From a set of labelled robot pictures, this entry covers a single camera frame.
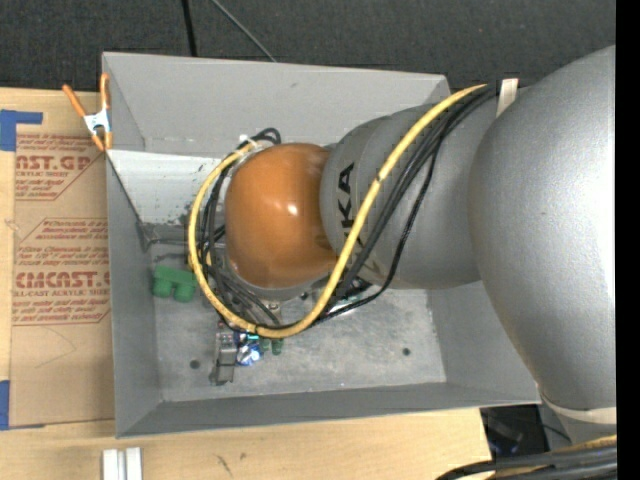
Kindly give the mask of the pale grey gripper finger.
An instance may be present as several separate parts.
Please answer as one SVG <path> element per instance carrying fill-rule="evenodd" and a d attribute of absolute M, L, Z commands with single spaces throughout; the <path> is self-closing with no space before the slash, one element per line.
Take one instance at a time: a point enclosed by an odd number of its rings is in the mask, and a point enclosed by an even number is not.
<path fill-rule="evenodd" d="M 237 344 L 232 331 L 221 330 L 215 335 L 212 369 L 209 381 L 222 386 L 232 383 L 237 358 Z"/>

